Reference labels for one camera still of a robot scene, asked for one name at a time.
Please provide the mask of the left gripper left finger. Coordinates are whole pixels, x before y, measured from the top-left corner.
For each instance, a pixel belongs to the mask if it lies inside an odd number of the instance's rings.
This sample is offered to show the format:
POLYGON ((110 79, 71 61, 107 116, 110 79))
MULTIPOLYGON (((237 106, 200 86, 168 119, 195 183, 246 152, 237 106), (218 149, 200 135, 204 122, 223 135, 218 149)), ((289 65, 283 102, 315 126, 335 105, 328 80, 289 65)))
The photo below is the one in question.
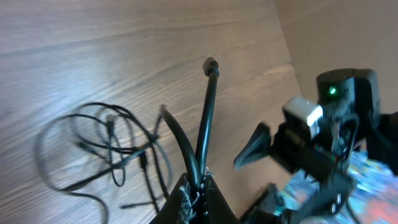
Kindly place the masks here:
POLYGON ((190 184, 187 174, 183 173, 170 193, 160 212, 150 221, 150 224, 183 223, 186 213, 191 210, 190 184))

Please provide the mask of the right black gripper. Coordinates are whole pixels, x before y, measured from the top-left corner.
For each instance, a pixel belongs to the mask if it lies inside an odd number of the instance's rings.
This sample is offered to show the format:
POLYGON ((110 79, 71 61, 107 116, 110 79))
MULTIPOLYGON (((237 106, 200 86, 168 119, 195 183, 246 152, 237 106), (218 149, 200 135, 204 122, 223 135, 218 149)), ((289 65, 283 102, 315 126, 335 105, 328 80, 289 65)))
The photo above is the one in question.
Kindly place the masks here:
POLYGON ((265 123, 259 123, 243 150, 233 161, 234 169, 256 162, 267 156, 273 157, 285 170, 294 174, 304 170, 318 183, 315 191, 297 210, 285 209, 279 216, 262 213, 263 220, 273 223, 300 223, 310 217, 330 217, 336 215, 348 201, 356 187, 356 181, 339 170, 326 154, 314 149, 314 145, 299 132, 279 125, 278 132, 271 135, 265 123))

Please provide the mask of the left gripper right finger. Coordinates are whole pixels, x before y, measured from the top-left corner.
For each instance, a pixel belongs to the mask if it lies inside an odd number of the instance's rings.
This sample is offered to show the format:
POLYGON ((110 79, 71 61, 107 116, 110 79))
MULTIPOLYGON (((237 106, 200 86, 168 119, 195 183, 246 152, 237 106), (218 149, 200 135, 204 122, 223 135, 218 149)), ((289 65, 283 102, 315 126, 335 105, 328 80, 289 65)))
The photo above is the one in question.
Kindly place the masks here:
POLYGON ((204 181, 205 223, 208 224, 239 224, 227 201, 223 197, 212 176, 207 175, 204 181))

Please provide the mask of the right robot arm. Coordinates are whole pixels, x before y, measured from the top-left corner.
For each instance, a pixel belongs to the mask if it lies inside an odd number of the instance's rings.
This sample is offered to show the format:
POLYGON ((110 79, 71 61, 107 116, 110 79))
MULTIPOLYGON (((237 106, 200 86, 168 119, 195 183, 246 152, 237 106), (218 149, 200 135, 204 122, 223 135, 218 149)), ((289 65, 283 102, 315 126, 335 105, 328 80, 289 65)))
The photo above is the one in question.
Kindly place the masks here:
POLYGON ((349 160, 362 140, 370 159, 397 172, 397 114, 381 113, 376 72, 342 68, 320 74, 316 82, 317 102, 299 96, 286 102, 278 131, 272 134, 259 123, 233 164, 240 169, 271 156, 291 174, 303 170, 319 188, 297 210, 253 210, 255 223, 299 223, 347 207, 357 185, 348 175, 349 160))

